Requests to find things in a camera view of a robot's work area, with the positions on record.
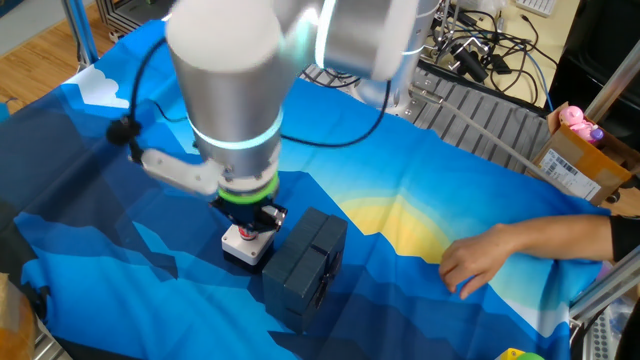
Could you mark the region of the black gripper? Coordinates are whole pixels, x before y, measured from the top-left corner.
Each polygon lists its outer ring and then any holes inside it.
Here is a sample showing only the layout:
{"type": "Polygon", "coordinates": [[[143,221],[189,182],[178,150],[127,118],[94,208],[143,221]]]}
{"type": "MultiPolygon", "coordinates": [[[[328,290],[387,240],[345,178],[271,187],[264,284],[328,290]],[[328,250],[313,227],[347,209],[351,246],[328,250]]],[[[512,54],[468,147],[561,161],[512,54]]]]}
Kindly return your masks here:
{"type": "Polygon", "coordinates": [[[247,204],[215,198],[209,205],[233,224],[258,233],[279,231],[288,213],[286,208],[273,203],[271,196],[247,204]]]}

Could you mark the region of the person's hand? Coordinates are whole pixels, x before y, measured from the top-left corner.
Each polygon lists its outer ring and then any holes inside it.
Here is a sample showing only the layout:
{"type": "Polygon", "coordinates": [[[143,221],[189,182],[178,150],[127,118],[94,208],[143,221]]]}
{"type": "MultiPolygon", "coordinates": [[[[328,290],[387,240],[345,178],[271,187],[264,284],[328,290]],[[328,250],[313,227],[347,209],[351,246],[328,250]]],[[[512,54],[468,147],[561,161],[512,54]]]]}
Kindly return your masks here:
{"type": "Polygon", "coordinates": [[[527,238],[515,225],[499,224],[473,237],[454,241],[443,253],[439,275],[451,293],[464,300],[487,284],[527,238]]]}

